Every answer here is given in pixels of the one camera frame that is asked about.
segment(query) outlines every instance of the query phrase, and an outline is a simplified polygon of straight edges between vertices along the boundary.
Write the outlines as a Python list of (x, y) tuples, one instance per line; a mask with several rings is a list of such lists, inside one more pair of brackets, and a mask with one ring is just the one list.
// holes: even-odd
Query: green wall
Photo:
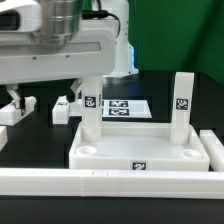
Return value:
[(199, 71), (224, 85), (224, 0), (129, 3), (139, 69)]

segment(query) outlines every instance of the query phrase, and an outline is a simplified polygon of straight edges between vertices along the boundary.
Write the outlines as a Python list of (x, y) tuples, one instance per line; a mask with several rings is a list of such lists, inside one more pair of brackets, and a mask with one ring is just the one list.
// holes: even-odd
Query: white plastic tray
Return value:
[(190, 126), (189, 142), (170, 142), (170, 124), (103, 122), (102, 139), (88, 143), (79, 126), (69, 153), (71, 169), (208, 171), (209, 157)]

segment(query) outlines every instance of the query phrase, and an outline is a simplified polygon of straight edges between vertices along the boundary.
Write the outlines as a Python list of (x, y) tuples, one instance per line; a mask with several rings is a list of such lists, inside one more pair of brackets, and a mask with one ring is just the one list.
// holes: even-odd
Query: white post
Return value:
[(189, 140), (189, 121), (194, 73), (177, 72), (175, 78), (170, 141), (186, 144)]
[(101, 139), (102, 76), (82, 79), (82, 137), (87, 142)]

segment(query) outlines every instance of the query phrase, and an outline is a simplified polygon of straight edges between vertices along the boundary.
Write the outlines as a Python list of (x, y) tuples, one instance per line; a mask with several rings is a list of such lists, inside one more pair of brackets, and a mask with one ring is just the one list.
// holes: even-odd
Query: white foam block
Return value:
[(201, 130), (200, 139), (215, 171), (224, 172), (224, 146), (212, 130)]
[(60, 96), (52, 110), (53, 124), (68, 124), (69, 108), (66, 96)]

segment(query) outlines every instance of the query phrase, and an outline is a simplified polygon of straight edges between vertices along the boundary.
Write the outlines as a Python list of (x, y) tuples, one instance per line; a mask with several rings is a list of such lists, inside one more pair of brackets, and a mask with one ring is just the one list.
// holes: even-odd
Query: black background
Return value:
[[(152, 119), (115, 121), (170, 122), (174, 72), (142, 71), (138, 78), (105, 86), (107, 99), (145, 99)], [(53, 125), (51, 111), (58, 96), (72, 96), (73, 80), (20, 85), (24, 96), (37, 98), (36, 110), (14, 127), (0, 152), (0, 167), (68, 168), (68, 152), (81, 118)], [(212, 129), (224, 143), (224, 88), (196, 74), (191, 124), (197, 133)], [(11, 102), (0, 87), (0, 106)], [(223, 200), (154, 198), (0, 197), (0, 223), (223, 223)]]

